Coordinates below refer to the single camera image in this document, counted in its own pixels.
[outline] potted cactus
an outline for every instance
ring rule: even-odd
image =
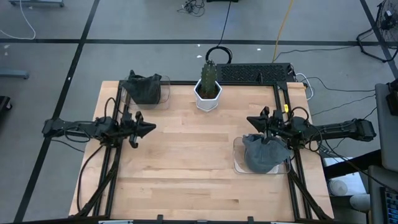
[[[201,70],[201,79],[193,89],[197,98],[197,107],[205,112],[209,112],[218,106],[218,100],[223,89],[216,79],[216,64],[212,60],[208,60]]]

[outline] black floor stripe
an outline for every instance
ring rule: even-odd
[[[86,44],[218,44],[220,40],[124,40],[124,39],[87,39]],[[0,43],[22,43],[22,44],[79,44],[80,39],[0,39]],[[275,40],[223,40],[222,44],[241,45],[275,45]],[[356,41],[323,41],[323,40],[280,40],[278,45],[309,45],[309,46],[354,46]],[[379,42],[363,42],[364,46],[377,46]]]
[[[95,0],[93,3],[93,6],[91,7],[91,11],[90,14],[88,16],[87,22],[86,22],[86,26],[83,30],[83,33],[81,35],[81,39],[79,41],[79,45],[76,49],[76,53],[75,56],[72,60],[72,64],[70,65],[69,71],[68,71],[68,75],[65,79],[65,83],[63,84],[63,88],[60,94],[60,98],[58,99],[58,103],[57,106],[55,107],[55,111],[53,114],[53,118],[58,118],[61,110],[62,110],[62,106],[65,102],[65,99],[67,97],[67,93],[68,93],[68,89],[70,86],[70,83],[72,82],[72,78],[73,75],[75,73],[76,70],[76,66],[79,62],[79,58],[81,55],[81,51],[83,50],[83,46],[85,44],[85,41],[87,39],[87,35],[88,35],[88,31],[90,30],[91,27],[91,23],[93,22],[94,19],[94,15],[95,12],[97,10],[98,4],[100,3],[100,0]],[[45,157],[47,155],[47,151],[49,149],[50,146],[50,138],[45,138],[42,144],[42,147],[40,148],[40,152],[39,155],[37,157],[35,166],[33,168],[32,174],[30,175],[29,181],[27,183],[24,195],[22,196],[22,200],[21,203],[19,204],[19,208],[18,211],[15,215],[15,219],[14,222],[22,222],[27,210],[27,207],[29,206],[29,202],[30,202],[30,198],[32,197],[33,191],[35,189],[36,183],[37,183],[37,179],[39,178],[40,175],[40,171],[42,169]]]
[[[371,11],[369,10],[368,5],[366,4],[366,1],[365,0],[360,0],[360,1],[361,1],[363,10],[365,11],[365,14],[368,17],[368,20],[369,20],[369,22],[371,24],[371,27],[373,27],[374,35],[376,35],[377,40],[379,41],[379,43],[382,43],[383,41],[382,41],[381,34],[379,32],[379,29],[376,26],[374,26],[375,21],[373,19]],[[381,49],[382,49],[383,54],[386,57],[386,59],[390,59],[391,58],[391,54],[390,54],[390,51],[388,50],[388,48],[384,44],[381,44]],[[391,69],[392,74],[394,75],[394,77],[398,78],[398,69],[397,69],[395,61],[392,60],[392,61],[388,62],[388,64],[390,66],[390,69]]]

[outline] white cable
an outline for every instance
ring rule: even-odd
[[[313,97],[313,90],[312,90],[310,81],[309,81],[309,80],[307,79],[307,77],[306,77],[304,74],[302,74],[302,73],[296,73],[296,75],[301,75],[301,76],[304,77],[305,81],[306,81],[307,84],[308,84],[308,87],[310,87],[310,90],[311,90],[311,96],[310,96],[309,98],[307,98],[307,100],[311,100],[311,98]]]
[[[24,19],[26,21],[26,23],[29,25],[29,27],[32,29],[33,31],[33,37],[32,38],[28,38],[28,37],[14,37],[13,35],[9,35],[6,34],[3,30],[0,30],[0,32],[2,32],[4,35],[14,38],[14,39],[19,39],[19,40],[34,40],[36,38],[36,31],[35,29],[33,29],[32,25],[29,23],[29,21],[26,19],[26,16],[24,14],[24,10],[22,10],[22,0],[19,0],[19,7],[21,8],[21,13],[24,16]]]

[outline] black cloth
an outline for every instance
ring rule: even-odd
[[[291,154],[286,143],[277,137],[264,139],[261,134],[250,134],[243,136],[242,142],[245,146],[244,161],[255,173],[268,173]]]
[[[122,87],[126,89],[135,104],[157,105],[162,95],[160,90],[161,78],[162,76],[158,74],[151,77],[142,77],[131,70],[128,80],[122,84]]]

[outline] cactus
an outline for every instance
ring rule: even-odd
[[[216,96],[216,64],[212,60],[206,61],[201,70],[201,90],[205,98]]]

